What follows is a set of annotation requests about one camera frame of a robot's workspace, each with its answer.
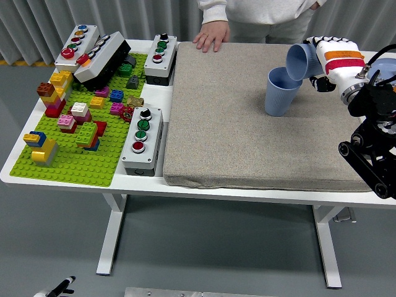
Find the person's right hand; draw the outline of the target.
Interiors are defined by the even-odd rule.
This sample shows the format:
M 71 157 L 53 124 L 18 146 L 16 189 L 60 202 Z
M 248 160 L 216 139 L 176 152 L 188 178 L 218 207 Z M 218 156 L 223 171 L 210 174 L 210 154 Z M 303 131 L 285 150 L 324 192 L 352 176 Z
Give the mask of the person's right hand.
M 217 20 L 201 26 L 200 32 L 193 39 L 198 50 L 207 53 L 211 46 L 218 52 L 223 43 L 230 41 L 230 26 L 227 21 Z

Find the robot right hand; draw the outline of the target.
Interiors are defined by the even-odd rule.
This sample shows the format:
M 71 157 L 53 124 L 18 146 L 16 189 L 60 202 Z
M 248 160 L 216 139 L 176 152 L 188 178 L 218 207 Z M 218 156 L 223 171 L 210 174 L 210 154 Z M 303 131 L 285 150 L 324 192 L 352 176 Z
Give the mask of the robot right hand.
M 338 90 L 344 104 L 349 104 L 359 90 L 368 82 L 361 73 L 365 66 L 364 56 L 358 45 L 339 37 L 309 37 L 303 41 L 316 49 L 317 59 L 322 67 L 322 77 L 309 80 L 318 92 Z

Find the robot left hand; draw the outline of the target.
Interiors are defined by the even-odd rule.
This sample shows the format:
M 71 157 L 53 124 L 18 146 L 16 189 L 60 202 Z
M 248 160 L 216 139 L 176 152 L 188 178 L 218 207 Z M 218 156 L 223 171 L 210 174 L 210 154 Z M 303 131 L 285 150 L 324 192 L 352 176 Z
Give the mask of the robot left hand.
M 74 290 L 68 289 L 69 285 L 72 284 L 76 280 L 75 276 L 70 276 L 65 278 L 57 287 L 52 290 L 41 290 L 34 295 L 34 297 L 57 297 L 62 294 L 74 294 Z

